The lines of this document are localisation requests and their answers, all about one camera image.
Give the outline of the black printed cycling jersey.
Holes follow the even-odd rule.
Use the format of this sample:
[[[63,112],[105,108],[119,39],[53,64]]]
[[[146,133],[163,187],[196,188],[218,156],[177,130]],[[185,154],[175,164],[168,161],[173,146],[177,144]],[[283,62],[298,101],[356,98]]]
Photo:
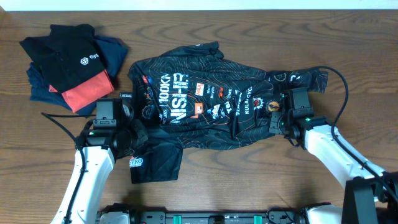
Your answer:
[[[129,162],[134,184],[176,180],[186,148],[232,150],[270,138],[282,94],[324,92],[317,68],[265,71],[226,60],[217,42],[178,47],[132,64],[134,117],[148,132]]]

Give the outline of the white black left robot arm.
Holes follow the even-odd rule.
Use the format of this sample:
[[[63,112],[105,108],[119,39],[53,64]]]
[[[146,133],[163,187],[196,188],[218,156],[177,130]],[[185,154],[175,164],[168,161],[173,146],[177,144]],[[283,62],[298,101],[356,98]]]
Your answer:
[[[148,140],[143,124],[136,119],[91,119],[73,140],[72,176],[52,223],[132,223],[135,213],[127,205],[100,210],[100,201],[116,160]]]

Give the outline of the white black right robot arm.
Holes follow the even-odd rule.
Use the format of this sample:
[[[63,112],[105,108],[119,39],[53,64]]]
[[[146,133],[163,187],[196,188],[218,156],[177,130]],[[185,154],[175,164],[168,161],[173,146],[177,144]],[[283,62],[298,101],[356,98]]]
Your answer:
[[[397,173],[365,158],[325,117],[274,111],[269,131],[315,156],[345,191],[342,207],[309,205],[296,223],[397,223]]]

